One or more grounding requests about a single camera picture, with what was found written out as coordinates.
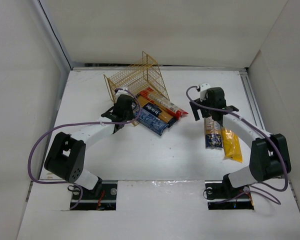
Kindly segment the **dark blue pasta box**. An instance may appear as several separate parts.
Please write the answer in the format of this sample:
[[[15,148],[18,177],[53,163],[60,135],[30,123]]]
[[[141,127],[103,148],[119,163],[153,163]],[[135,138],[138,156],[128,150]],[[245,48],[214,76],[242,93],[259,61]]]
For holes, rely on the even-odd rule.
[[[157,135],[161,136],[168,128],[168,124],[160,120],[158,117],[152,115],[148,111],[142,109],[137,121],[143,126],[147,127]]]

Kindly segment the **starry blue spaghetti bag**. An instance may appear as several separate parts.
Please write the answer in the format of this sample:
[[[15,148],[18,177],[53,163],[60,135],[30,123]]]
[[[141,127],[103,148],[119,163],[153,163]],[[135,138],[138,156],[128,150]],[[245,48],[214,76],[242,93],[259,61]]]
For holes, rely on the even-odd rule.
[[[222,149],[222,128],[212,117],[204,119],[204,136],[206,149]]]

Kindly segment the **red end spaghetti bag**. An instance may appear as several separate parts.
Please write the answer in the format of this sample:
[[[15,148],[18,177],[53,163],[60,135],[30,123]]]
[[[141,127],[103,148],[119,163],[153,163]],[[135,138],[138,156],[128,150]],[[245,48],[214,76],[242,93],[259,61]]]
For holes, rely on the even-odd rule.
[[[164,97],[163,95],[161,95],[160,93],[158,93],[150,87],[142,90],[139,94],[142,97],[146,98],[149,102],[156,104],[160,108],[164,109],[167,113],[175,117],[177,120],[189,114],[187,111],[178,107],[166,97]]]

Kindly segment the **yellow end spaghetti bag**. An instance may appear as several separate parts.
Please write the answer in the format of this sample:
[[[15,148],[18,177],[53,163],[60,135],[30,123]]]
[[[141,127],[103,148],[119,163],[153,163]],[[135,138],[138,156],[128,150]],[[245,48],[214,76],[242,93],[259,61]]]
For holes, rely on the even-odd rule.
[[[231,130],[221,128],[222,145],[224,150],[224,157],[233,161],[242,163],[243,156],[240,146],[239,137]]]

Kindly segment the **blue label spaghetti bag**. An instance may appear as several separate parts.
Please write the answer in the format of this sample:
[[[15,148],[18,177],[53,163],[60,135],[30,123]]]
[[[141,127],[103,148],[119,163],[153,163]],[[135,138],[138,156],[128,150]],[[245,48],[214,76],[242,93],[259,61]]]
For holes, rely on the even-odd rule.
[[[139,103],[141,104],[144,110],[166,123],[169,128],[177,122],[177,119],[175,117],[167,113],[163,108],[159,107],[157,104],[151,103],[142,95],[137,95],[137,99],[139,100]]]

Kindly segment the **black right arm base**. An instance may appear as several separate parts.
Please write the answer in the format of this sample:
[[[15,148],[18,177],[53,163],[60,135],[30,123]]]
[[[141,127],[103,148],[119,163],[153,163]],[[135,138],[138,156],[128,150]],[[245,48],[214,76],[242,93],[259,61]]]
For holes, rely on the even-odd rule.
[[[254,210],[248,185],[233,187],[227,176],[223,180],[206,180],[203,197],[208,210]]]

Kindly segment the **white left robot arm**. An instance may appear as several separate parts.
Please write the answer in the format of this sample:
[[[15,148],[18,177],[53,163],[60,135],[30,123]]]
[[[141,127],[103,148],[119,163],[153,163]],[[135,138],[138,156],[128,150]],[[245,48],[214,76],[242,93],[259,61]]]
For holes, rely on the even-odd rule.
[[[115,134],[138,116],[136,98],[121,94],[113,106],[101,114],[97,123],[88,123],[73,133],[55,135],[44,168],[66,181],[82,187],[94,196],[102,191],[103,180],[85,169],[86,150],[105,137]]]

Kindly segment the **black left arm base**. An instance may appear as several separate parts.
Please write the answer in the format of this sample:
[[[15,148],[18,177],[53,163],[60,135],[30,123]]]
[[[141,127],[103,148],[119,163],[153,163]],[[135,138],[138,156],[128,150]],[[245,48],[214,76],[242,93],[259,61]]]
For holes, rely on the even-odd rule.
[[[118,181],[103,181],[97,190],[81,189],[69,185],[71,211],[115,211],[117,207]]]

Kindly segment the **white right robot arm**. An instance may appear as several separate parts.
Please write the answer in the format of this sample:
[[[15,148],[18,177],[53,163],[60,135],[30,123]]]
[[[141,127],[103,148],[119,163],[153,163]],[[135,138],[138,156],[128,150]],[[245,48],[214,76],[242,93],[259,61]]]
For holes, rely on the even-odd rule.
[[[226,174],[223,184],[227,188],[237,189],[258,183],[284,192],[289,186],[288,173],[291,171],[286,138],[281,133],[267,132],[244,118],[237,107],[227,104],[221,87],[203,83],[190,86],[185,94],[188,95],[192,89],[200,94],[197,99],[189,99],[195,120],[211,117],[237,134],[250,148],[248,166]]]

